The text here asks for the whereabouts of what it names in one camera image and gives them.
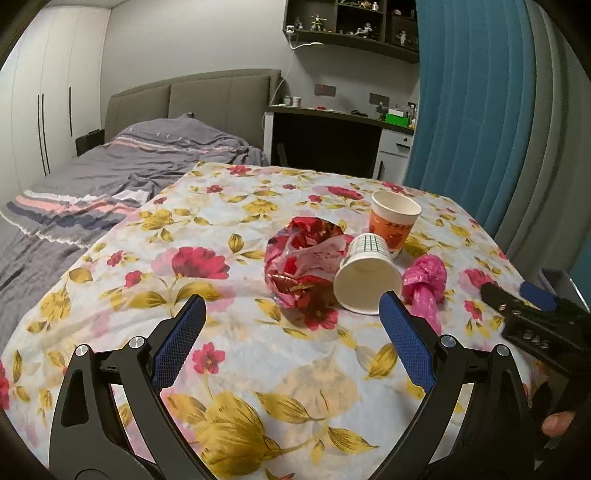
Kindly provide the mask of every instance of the gray duvet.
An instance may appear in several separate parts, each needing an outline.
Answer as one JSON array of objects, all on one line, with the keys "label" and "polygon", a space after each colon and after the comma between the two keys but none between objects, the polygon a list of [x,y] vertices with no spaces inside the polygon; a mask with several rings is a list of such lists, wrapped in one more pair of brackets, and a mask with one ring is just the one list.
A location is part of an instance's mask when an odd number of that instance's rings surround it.
[{"label": "gray duvet", "polygon": [[113,226],[197,161],[268,164],[190,114],[133,125],[0,208],[0,352],[20,319]]}]

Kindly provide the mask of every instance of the finger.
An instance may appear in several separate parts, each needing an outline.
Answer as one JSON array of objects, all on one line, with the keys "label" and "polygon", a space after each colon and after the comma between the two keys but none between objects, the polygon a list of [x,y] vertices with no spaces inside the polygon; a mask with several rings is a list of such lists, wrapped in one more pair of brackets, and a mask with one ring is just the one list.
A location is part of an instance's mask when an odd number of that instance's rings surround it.
[{"label": "finger", "polygon": [[560,437],[569,428],[573,418],[573,411],[564,411],[550,415],[542,424],[542,432],[548,437]]}]

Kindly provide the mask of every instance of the table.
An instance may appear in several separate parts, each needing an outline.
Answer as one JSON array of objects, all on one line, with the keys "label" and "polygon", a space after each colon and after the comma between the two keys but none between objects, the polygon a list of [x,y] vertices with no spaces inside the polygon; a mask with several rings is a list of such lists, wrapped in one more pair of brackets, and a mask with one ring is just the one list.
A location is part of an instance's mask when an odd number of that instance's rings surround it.
[{"label": "table", "polygon": [[265,114],[264,152],[279,165],[282,144],[290,167],[400,184],[413,135],[410,128],[350,113],[274,105]]}]

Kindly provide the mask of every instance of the wardrobe door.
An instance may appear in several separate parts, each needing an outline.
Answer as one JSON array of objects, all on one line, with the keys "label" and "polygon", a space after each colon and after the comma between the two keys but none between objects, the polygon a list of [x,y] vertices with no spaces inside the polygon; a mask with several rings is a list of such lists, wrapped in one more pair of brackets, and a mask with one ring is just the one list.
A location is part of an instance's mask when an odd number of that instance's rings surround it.
[{"label": "wardrobe door", "polygon": [[12,152],[12,87],[17,71],[19,40],[0,69],[0,205],[21,191]]},{"label": "wardrobe door", "polygon": [[12,89],[12,144],[23,190],[46,174],[41,110],[41,74],[54,9],[37,14],[21,38]]},{"label": "wardrobe door", "polygon": [[74,141],[70,135],[70,53],[80,7],[54,7],[55,17],[47,41],[41,95],[41,112],[45,137],[44,151],[49,172],[67,164],[74,154]]},{"label": "wardrobe door", "polygon": [[110,14],[106,8],[80,12],[70,59],[74,139],[100,128],[100,67]]}]

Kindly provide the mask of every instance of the white wall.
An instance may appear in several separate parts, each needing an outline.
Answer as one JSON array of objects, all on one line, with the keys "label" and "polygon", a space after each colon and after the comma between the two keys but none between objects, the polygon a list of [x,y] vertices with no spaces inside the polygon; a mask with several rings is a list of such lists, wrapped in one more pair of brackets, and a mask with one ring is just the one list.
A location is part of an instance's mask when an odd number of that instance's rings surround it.
[{"label": "white wall", "polygon": [[[370,92],[406,104],[418,64],[346,47],[290,50],[281,28],[281,0],[129,0],[113,9],[103,54],[103,122],[109,98],[128,88],[193,73],[244,68],[281,69],[304,106],[358,109],[376,116]],[[314,84],[337,87],[315,97]]]}]

